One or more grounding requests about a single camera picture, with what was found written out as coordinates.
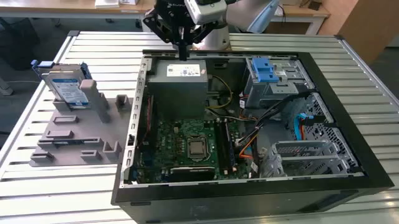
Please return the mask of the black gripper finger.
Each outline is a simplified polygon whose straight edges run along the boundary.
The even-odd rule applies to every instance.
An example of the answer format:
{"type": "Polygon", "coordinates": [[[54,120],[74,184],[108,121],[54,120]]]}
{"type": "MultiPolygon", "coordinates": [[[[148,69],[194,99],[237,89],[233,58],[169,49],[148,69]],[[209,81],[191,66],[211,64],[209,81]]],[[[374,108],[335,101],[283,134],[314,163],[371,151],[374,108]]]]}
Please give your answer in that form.
{"type": "Polygon", "coordinates": [[[181,26],[174,12],[165,12],[154,8],[144,16],[143,22],[150,30],[166,42],[171,43],[179,52],[179,60],[185,61],[185,41],[182,39],[181,26]]]}
{"type": "Polygon", "coordinates": [[[219,22],[214,21],[198,28],[193,29],[193,26],[185,26],[185,61],[187,61],[190,56],[190,45],[194,43],[201,43],[201,41],[207,37],[211,31],[218,27],[219,22]]]}

